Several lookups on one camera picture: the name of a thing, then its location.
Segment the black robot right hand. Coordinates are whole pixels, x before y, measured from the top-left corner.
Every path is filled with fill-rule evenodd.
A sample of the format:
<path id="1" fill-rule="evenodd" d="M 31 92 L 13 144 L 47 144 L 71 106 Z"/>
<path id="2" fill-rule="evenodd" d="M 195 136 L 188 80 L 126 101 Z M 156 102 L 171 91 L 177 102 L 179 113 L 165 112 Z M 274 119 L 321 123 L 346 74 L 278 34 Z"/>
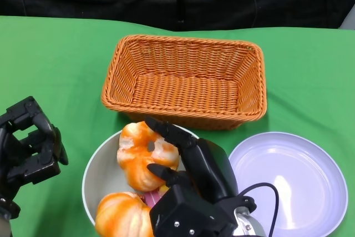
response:
<path id="1" fill-rule="evenodd" d="M 240 196 L 224 150 L 181 128 L 152 117 L 147 126 L 178 148 L 183 171 L 150 163 L 149 172 L 169 190 L 150 211 L 154 236 L 260 236 L 249 218 L 235 210 L 254 211 L 254 200 Z"/>

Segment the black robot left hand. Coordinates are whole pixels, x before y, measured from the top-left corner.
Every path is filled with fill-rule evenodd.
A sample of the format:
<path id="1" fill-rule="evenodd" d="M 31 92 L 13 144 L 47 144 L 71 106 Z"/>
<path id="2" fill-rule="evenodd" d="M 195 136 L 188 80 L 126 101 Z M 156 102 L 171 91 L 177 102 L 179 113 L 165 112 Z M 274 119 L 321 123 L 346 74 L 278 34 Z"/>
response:
<path id="1" fill-rule="evenodd" d="M 1 115 L 1 197 L 14 199 L 20 187 L 38 184 L 68 165 L 60 130 L 37 101 L 27 97 Z"/>

